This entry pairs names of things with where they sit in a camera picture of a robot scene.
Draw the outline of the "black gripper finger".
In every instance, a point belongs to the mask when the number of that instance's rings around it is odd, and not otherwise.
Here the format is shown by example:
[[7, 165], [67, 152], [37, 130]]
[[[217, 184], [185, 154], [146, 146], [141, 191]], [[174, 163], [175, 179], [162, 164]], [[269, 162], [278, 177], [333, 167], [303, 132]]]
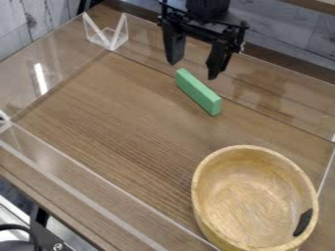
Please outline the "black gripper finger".
[[175, 65], [185, 56], [186, 35], [173, 24], [163, 25], [163, 35], [167, 61], [171, 65]]
[[218, 39], [213, 43], [210, 56], [206, 62], [209, 68], [209, 79], [215, 79], [227, 69], [234, 53], [234, 45], [226, 39]]

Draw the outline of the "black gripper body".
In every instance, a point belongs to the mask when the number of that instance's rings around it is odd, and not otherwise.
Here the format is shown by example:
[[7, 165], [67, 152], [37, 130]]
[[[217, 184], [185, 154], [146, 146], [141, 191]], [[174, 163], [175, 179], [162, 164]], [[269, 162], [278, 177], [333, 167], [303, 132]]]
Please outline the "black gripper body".
[[241, 52], [250, 24], [231, 12], [231, 0], [159, 0], [159, 4], [162, 28], [173, 24], [186, 37], [209, 43], [226, 39]]

